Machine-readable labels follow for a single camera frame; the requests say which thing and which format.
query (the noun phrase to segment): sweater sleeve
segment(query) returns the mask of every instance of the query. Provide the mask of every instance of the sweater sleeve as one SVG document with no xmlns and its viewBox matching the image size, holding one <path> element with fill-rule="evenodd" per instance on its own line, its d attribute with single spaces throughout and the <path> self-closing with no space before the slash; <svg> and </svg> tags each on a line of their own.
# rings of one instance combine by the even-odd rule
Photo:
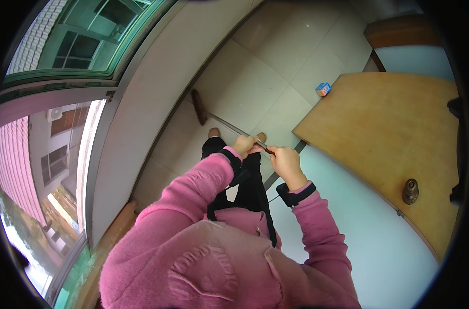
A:
<svg viewBox="0 0 469 309">
<path fill-rule="evenodd" d="M 310 184 L 308 181 L 305 187 L 293 193 L 299 193 Z M 348 247 L 344 244 L 344 235 L 339 233 L 327 205 L 328 201 L 320 198 L 316 190 L 293 208 L 303 232 L 302 242 L 309 256 L 305 264 L 327 275 L 357 298 L 351 279 L 351 262 L 346 256 Z"/>
<path fill-rule="evenodd" d="M 233 148 L 226 146 L 224 149 L 241 159 Z M 158 210 L 172 210 L 190 218 L 191 224 L 197 223 L 207 212 L 207 205 L 227 187 L 233 177 L 229 159 L 221 153 L 213 153 L 183 176 L 174 179 L 163 190 L 161 198 L 139 214 L 135 225 Z M 174 224 L 174 218 L 171 218 L 171 224 Z"/>
</svg>

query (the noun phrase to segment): broom bristles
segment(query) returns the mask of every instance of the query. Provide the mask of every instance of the broom bristles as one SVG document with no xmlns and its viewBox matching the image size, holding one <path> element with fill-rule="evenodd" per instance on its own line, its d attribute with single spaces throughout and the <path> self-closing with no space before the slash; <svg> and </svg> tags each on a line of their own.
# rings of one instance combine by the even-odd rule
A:
<svg viewBox="0 0 469 309">
<path fill-rule="evenodd" d="M 195 108 L 198 121 L 200 121 L 200 124 L 203 126 L 207 122 L 207 111 L 205 110 L 202 100 L 200 99 L 200 94 L 196 89 L 191 90 L 191 98 L 193 100 L 193 107 Z"/>
</svg>

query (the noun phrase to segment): broom handle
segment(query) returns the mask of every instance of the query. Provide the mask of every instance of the broom handle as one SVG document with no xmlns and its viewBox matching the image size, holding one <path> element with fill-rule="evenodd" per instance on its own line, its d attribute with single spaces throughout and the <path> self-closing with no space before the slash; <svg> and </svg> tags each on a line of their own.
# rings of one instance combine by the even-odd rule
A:
<svg viewBox="0 0 469 309">
<path fill-rule="evenodd" d="M 222 118 L 219 118 L 217 117 L 216 115 L 212 114 L 212 113 L 209 113 L 207 112 L 210 117 L 214 118 L 215 120 L 219 121 L 220 123 L 222 123 L 223 125 L 225 125 L 226 127 L 229 127 L 231 130 L 235 131 L 236 133 L 238 133 L 239 135 L 244 135 L 244 136 L 250 136 L 250 134 L 244 132 L 243 130 L 233 126 L 232 124 L 230 124 L 229 122 L 225 121 L 224 119 Z M 265 143 L 263 143 L 261 140 L 258 140 L 256 141 L 256 144 L 259 145 L 260 147 L 262 147 L 266 152 L 270 153 L 270 154 L 273 154 L 275 155 L 274 152 L 270 151 L 267 149 L 267 145 L 265 145 Z"/>
</svg>

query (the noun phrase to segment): white brick wall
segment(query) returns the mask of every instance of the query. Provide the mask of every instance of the white brick wall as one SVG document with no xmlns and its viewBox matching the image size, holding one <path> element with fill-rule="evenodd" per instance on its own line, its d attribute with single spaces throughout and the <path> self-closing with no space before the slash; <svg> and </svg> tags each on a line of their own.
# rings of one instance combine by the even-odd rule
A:
<svg viewBox="0 0 469 309">
<path fill-rule="evenodd" d="M 42 48 L 67 0 L 49 0 L 23 36 L 6 75 L 35 70 Z"/>
</svg>

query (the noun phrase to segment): hand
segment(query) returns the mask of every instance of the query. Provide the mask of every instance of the hand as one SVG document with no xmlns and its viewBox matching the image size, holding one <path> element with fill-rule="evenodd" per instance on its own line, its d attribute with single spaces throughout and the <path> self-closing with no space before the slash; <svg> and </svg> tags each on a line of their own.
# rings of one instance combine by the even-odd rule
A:
<svg viewBox="0 0 469 309">
<path fill-rule="evenodd" d="M 298 190 L 308 183 L 308 179 L 299 165 L 299 153 L 289 147 L 267 146 L 274 152 L 270 162 L 274 171 L 286 182 L 290 191 Z"/>
<path fill-rule="evenodd" d="M 255 144 L 257 141 L 258 138 L 240 135 L 236 140 L 236 144 L 234 144 L 233 148 L 243 159 L 246 159 L 249 154 L 263 151 L 262 147 Z"/>
</svg>

